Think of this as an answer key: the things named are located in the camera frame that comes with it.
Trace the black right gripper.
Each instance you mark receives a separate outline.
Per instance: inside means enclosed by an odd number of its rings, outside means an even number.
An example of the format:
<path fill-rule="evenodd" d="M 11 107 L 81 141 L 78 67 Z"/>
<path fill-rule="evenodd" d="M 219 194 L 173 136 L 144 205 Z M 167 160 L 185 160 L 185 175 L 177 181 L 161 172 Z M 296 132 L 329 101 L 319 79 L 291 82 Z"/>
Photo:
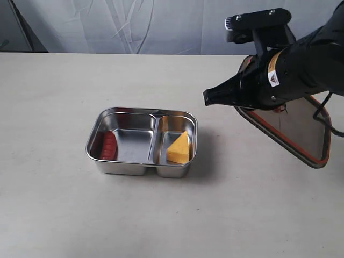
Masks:
<path fill-rule="evenodd" d="M 324 91 L 343 95 L 343 4 L 309 35 L 267 50 L 250 56 L 232 78 L 205 90 L 205 105 L 270 110 L 269 93 L 286 101 Z"/>

